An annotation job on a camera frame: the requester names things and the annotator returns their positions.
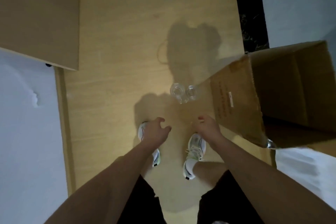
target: shoelace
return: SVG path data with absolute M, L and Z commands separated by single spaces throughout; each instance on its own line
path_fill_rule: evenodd
M 201 161 L 202 159 L 202 150 L 197 147 L 197 146 L 191 146 L 190 150 L 186 150 L 186 152 L 188 153 L 188 157 L 197 159 L 198 161 Z

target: person's left hand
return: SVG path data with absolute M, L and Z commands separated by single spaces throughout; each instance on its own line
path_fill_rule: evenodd
M 149 121 L 147 123 L 145 131 L 143 133 L 143 144 L 146 144 L 147 146 L 152 147 L 153 150 L 155 150 L 166 141 L 168 134 L 171 131 L 171 126 L 162 128 L 161 122 L 164 121 L 165 119 L 157 117 L 155 120 Z

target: black shorts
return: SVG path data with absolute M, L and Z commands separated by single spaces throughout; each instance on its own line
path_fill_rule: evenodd
M 230 171 L 226 171 L 216 186 L 199 201 L 197 224 L 216 221 L 229 224 L 263 223 Z M 139 176 L 118 224 L 139 222 L 166 223 L 159 198 L 155 197 L 152 187 L 142 176 Z

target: label on box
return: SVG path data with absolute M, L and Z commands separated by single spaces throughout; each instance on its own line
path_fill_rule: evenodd
M 232 94 L 231 94 L 231 91 L 229 92 L 229 97 L 230 97 L 230 104 L 231 104 L 231 107 L 233 107 L 233 100 L 232 100 Z

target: white sock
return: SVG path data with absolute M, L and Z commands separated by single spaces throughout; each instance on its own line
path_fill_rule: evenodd
M 193 168 L 194 168 L 194 165 L 198 162 L 197 159 L 194 159 L 194 158 L 188 158 L 185 162 L 185 168 L 187 169 L 187 171 L 194 175 L 193 173 Z
M 158 157 L 158 154 L 159 154 L 159 151 L 156 149 L 156 150 L 153 152 L 153 162 L 154 162 L 155 159 Z

